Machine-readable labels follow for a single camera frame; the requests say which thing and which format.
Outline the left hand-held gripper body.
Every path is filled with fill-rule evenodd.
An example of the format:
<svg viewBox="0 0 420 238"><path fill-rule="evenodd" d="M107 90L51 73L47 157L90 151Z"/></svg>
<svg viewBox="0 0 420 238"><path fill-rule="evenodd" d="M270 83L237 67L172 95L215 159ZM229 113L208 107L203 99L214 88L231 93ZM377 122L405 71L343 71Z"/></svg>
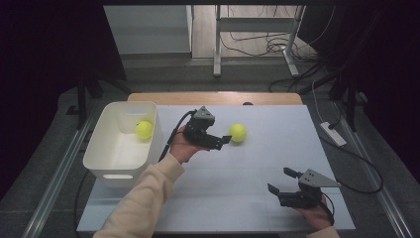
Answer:
<svg viewBox="0 0 420 238"><path fill-rule="evenodd" d="M219 138L207 133L207 129L215 123L215 116L205 106L196 110L185 125L183 136L192 145L210 150L221 150L225 138Z"/></svg>

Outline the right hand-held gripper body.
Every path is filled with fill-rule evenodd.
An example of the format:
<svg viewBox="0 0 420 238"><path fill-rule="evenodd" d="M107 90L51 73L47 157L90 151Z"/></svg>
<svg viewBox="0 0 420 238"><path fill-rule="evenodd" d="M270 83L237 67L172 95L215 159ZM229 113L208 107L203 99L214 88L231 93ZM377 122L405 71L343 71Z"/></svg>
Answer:
<svg viewBox="0 0 420 238"><path fill-rule="evenodd" d="M313 208L322 201L322 187L340 187L341 185L313 170L298 172L299 190L296 192L279 192L277 196L281 206L293 208Z"/></svg>

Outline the yellow tennis ball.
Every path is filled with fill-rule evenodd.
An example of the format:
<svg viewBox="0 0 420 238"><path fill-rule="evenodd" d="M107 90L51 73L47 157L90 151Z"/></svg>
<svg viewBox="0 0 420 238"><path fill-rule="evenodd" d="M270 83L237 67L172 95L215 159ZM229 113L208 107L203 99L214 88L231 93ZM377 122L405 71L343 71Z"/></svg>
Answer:
<svg viewBox="0 0 420 238"><path fill-rule="evenodd" d="M140 140L148 140L154 132L154 124L148 120L140 121L135 128L136 136Z"/></svg>
<svg viewBox="0 0 420 238"><path fill-rule="evenodd" d="M240 143L243 142L247 137L247 128L240 123L233 124L229 128L229 134L231 136L231 140Z"/></svg>

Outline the white plastic bin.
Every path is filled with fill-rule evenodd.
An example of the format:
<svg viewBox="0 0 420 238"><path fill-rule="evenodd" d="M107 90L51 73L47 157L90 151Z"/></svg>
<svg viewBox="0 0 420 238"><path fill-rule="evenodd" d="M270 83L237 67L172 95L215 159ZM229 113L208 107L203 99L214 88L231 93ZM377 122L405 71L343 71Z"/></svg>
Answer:
<svg viewBox="0 0 420 238"><path fill-rule="evenodd" d="M148 140L140 140L135 133L142 120L154 124ZM112 102L98 119L83 164L107 186L131 187L148 165L158 161L161 150L162 131L154 103Z"/></svg>

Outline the person's left hand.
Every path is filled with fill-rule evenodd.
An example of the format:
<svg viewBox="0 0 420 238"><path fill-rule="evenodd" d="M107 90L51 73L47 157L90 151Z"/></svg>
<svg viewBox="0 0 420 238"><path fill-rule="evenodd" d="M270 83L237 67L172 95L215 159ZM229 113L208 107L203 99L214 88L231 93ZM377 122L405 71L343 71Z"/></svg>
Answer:
<svg viewBox="0 0 420 238"><path fill-rule="evenodd" d="M184 138L184 129L185 127L182 126L177 130L169 149L169 152L180 164L187 163L199 151L207 151L207 148L190 144Z"/></svg>

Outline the person's right hand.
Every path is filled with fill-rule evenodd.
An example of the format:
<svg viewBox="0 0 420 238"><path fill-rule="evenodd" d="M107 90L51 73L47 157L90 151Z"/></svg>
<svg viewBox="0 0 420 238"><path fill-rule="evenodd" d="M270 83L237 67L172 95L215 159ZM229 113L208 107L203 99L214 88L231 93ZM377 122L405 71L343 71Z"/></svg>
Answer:
<svg viewBox="0 0 420 238"><path fill-rule="evenodd" d="M320 205L309 209L297 208L297 211L303 215L315 231L320 231L332 225L328 213Z"/></svg>

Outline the white board sheet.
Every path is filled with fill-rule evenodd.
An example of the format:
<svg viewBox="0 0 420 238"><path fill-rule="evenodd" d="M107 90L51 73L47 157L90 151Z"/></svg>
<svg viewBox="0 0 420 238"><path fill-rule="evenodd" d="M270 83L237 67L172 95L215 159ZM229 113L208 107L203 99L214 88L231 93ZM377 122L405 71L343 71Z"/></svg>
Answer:
<svg viewBox="0 0 420 238"><path fill-rule="evenodd" d="M159 105L162 148L189 106ZM162 234L275 233L303 231L301 214L280 205L270 183L295 192L298 182L284 168L313 170L327 178L334 174L304 105L209 106L215 123L209 133L227 134L242 123L248 135L219 151L200 152L185 164L163 207L156 231ZM97 179L81 220L80 232L100 229L129 187L111 187Z"/></svg>

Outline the wooden table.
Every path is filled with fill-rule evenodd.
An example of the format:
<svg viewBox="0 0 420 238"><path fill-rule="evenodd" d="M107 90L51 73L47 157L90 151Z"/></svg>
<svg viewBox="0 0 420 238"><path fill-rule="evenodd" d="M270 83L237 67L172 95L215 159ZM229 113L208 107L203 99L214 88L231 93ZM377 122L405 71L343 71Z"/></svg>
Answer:
<svg viewBox="0 0 420 238"><path fill-rule="evenodd" d="M132 93L128 101L151 101L158 105L302 105L297 93L268 92L144 92Z"/></svg>

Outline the white power strip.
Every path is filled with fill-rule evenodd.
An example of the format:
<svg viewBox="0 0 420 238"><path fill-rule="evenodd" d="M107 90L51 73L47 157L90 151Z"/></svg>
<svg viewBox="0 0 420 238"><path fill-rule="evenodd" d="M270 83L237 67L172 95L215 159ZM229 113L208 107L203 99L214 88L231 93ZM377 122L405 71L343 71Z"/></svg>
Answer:
<svg viewBox="0 0 420 238"><path fill-rule="evenodd" d="M335 129L330 129L329 122L321 123L320 127L336 146L342 147L347 144L347 141Z"/></svg>

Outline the black stand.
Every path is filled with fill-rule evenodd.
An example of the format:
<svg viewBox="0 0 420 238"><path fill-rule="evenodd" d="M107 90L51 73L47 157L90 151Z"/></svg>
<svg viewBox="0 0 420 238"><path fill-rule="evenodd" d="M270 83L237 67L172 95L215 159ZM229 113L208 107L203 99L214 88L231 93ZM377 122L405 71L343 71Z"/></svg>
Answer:
<svg viewBox="0 0 420 238"><path fill-rule="evenodd" d="M336 81L329 92L331 100L340 100L346 97L345 110L346 120L353 132L357 131L355 122L356 106L359 105L357 101L358 81L352 71L348 68L340 68Z"/></svg>
<svg viewBox="0 0 420 238"><path fill-rule="evenodd" d="M130 87L122 84L116 78L109 76L99 69L94 68L80 73L76 77L77 104L75 106L70 106L66 112L67 115L78 116L77 130L80 130L87 121L86 94L89 94L94 99L103 96L104 91L99 83L100 80L109 83L127 95L133 92Z"/></svg>

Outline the white cabinet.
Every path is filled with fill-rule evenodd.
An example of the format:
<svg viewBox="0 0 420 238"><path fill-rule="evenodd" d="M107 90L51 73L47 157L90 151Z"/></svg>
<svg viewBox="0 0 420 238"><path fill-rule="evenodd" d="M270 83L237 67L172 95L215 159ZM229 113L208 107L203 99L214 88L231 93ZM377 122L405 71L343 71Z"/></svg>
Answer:
<svg viewBox="0 0 420 238"><path fill-rule="evenodd" d="M191 52L192 6L105 6L120 55Z"/></svg>

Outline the aluminium rail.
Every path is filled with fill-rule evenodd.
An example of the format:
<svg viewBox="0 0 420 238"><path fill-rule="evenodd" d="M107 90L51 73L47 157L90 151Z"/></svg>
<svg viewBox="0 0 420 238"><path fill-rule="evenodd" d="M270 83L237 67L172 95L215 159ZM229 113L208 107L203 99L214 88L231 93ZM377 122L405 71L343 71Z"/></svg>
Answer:
<svg viewBox="0 0 420 238"><path fill-rule="evenodd" d="M371 158L359 135L356 132L353 132L348 125L343 109L337 102L332 102L332 106L340 113L340 125L343 127L348 142L355 150L355 153L371 163ZM398 238L414 238L409 224L404 218L390 191L385 186L384 180L379 177L379 172L376 172L374 168L369 165L363 165L363 167L368 181L374 188L377 188L380 184L382 184L382 189L376 193L376 197L378 198L386 217L396 233L396 236Z"/></svg>
<svg viewBox="0 0 420 238"><path fill-rule="evenodd" d="M89 107L86 121L83 123L80 129L76 130L75 134L72 136L71 141L67 146L66 151L63 154L55 172L53 173L52 179L50 180L21 238L40 237L49 218L49 215L53 210L53 206L58 198L58 195L63 187L63 184L68 176L68 173L70 172L77 152L82 145L82 141L92 124L93 117L96 114L97 108L98 105L96 103L93 103Z"/></svg>

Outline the metal desk frame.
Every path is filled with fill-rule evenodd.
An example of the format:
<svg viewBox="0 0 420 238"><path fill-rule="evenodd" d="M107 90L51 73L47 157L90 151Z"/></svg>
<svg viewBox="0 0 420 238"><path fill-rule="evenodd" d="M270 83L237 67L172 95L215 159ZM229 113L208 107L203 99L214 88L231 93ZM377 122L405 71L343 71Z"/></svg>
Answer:
<svg viewBox="0 0 420 238"><path fill-rule="evenodd" d="M300 26L304 7L297 6L296 13L289 18L245 18L245 17L222 17L221 6L216 6L216 39L213 57L213 75L221 75L221 33L285 33L289 35L287 45L282 47L282 54L292 77L299 75L298 69L292 57L292 47Z"/></svg>

